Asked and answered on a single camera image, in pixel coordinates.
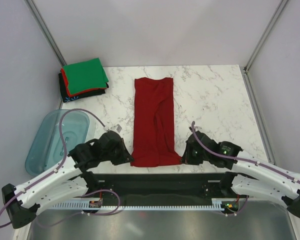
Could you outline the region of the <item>dark red t shirt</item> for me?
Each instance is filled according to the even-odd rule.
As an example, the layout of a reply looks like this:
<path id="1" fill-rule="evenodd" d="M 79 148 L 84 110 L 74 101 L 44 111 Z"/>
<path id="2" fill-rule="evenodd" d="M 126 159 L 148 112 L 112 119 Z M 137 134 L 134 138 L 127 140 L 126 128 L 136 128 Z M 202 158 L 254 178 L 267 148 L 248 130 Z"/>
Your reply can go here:
<path id="1" fill-rule="evenodd" d="M 137 168 L 181 164 L 175 151 L 174 80 L 171 77 L 134 80 L 134 161 Z"/>

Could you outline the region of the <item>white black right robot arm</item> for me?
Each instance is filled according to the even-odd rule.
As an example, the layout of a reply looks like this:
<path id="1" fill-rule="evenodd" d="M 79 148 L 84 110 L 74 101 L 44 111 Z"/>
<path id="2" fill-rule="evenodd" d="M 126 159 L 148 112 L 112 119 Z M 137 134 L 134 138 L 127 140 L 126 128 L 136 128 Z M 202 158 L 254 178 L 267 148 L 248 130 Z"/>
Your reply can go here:
<path id="1" fill-rule="evenodd" d="M 265 199 L 300 218 L 300 173 L 264 162 L 232 142 L 215 142 L 200 131 L 193 132 L 186 141 L 182 162 L 187 165 L 208 162 L 225 169 L 219 182 L 219 191 L 225 197 Z"/>

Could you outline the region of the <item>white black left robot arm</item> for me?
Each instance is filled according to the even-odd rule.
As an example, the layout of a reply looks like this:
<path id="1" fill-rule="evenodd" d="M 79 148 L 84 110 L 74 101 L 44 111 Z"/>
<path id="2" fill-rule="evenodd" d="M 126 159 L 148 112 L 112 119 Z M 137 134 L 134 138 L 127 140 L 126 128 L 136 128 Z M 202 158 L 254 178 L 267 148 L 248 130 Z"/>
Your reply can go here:
<path id="1" fill-rule="evenodd" d="M 112 130 L 99 139 L 78 144 L 64 159 L 28 182 L 17 186 L 9 183 L 1 189 L 9 223 L 19 229 L 58 203 L 96 196 L 100 181 L 91 171 L 93 168 L 102 162 L 117 166 L 133 160 L 123 138 Z"/>

